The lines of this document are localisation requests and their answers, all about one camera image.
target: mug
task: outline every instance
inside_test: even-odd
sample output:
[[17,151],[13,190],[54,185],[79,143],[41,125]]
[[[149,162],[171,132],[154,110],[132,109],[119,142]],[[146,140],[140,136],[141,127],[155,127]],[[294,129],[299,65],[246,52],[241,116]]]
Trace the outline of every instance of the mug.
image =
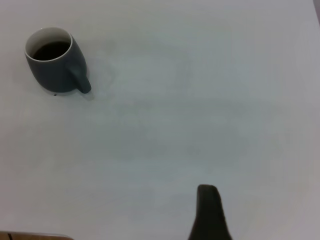
[[72,35],[58,27],[41,28],[25,44],[25,57],[38,83],[54,93],[91,90],[87,64]]

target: coffee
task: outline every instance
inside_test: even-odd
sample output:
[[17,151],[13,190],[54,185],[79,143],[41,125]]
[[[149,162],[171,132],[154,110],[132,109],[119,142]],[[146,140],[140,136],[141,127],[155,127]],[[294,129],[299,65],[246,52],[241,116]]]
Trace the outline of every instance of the coffee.
[[39,48],[33,58],[39,61],[47,61],[62,56],[70,47],[69,42],[56,41],[48,43]]

